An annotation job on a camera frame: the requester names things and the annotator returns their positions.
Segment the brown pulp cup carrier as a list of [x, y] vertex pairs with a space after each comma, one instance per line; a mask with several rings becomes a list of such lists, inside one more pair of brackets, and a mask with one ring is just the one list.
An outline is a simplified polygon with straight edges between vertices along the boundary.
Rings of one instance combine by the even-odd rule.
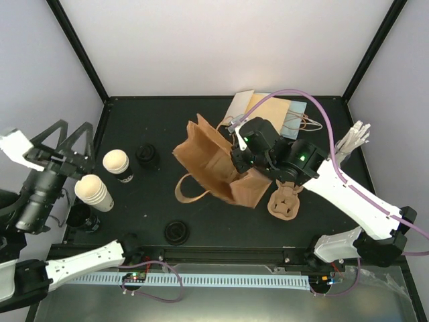
[[277, 189], [271, 194], [267, 204], [267, 210], [271, 215], [284, 221], [293, 220], [299, 211], [299, 193], [303, 187], [297, 186], [293, 182], [282, 183], [275, 181]]

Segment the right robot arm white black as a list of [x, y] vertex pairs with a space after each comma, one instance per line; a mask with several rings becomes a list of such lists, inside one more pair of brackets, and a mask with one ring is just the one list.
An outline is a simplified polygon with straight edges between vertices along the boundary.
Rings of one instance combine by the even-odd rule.
[[312, 270], [321, 270], [340, 259], [361, 258], [379, 267], [391, 266], [405, 248], [408, 227], [416, 212], [383, 202], [365, 187], [343, 173], [336, 173], [327, 154], [306, 140], [274, 145], [237, 142], [231, 159], [240, 173], [250, 168], [272, 180], [290, 181], [311, 191], [348, 215], [357, 227], [336, 235], [314, 238], [304, 260]]

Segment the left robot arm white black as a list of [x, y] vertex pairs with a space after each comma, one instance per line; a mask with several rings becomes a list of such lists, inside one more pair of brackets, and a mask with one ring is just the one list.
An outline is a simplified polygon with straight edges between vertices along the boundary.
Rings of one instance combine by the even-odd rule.
[[143, 262], [144, 252], [133, 234], [57, 261], [19, 261], [26, 234], [49, 231], [46, 221], [66, 179], [81, 179], [93, 171], [91, 123], [68, 133], [67, 122], [60, 119], [32, 139], [18, 129], [6, 129], [1, 132], [1, 151], [31, 170], [19, 193], [1, 191], [1, 312], [38, 303], [87, 273], [122, 264], [135, 268]]

